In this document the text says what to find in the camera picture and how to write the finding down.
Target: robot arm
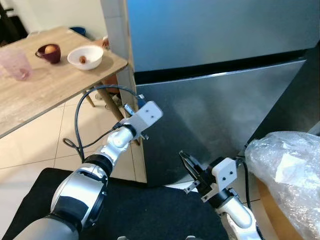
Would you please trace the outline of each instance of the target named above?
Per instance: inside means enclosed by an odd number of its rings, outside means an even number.
[[[130,118],[121,120],[121,127],[112,133],[107,144],[88,156],[54,193],[51,212],[27,226],[15,240],[77,240],[79,233],[94,226],[103,209],[108,178],[121,153],[131,140],[162,117],[160,108],[147,102]]]
[[[261,240],[252,211],[244,206],[236,191],[227,189],[237,179],[236,161],[226,157],[210,163],[207,169],[191,155],[180,151],[183,165],[194,179],[184,191],[188,194],[197,188],[201,200],[208,202],[221,217],[230,240]]]

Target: white wall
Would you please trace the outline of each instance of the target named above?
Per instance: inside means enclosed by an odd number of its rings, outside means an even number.
[[[57,26],[83,26],[92,39],[107,35],[100,0],[0,0],[14,8],[26,30],[48,30]]]

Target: refrigerator door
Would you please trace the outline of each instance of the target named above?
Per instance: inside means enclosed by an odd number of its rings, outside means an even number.
[[[163,111],[143,142],[148,185],[191,179],[178,157],[180,150],[201,163],[236,156],[303,63],[137,85],[137,92]]]
[[[319,0],[127,0],[135,72],[313,48]]]

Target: blue object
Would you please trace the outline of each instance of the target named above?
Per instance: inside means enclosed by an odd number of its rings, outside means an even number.
[[[82,36],[86,36],[86,29],[82,26],[73,26],[73,27],[70,27],[71,30],[75,31],[76,33],[78,34],[81,34]]]

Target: table leg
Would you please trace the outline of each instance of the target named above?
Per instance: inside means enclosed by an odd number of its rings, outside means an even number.
[[[93,108],[95,107],[95,104],[94,104],[94,102],[92,101],[92,99],[91,99],[91,97],[90,97],[89,95],[87,95],[87,96],[85,97],[85,99],[91,104],[91,106],[92,106]]]
[[[102,97],[102,99],[104,100],[107,107],[111,110],[115,118],[118,121],[124,119],[125,117],[122,115],[121,111],[119,110],[119,108],[117,107],[117,105],[115,104],[115,102],[113,101],[109,93],[107,92],[107,90],[105,88],[101,88],[101,89],[97,89],[97,91]],[[134,140],[134,143],[140,146],[140,143],[137,139]]]

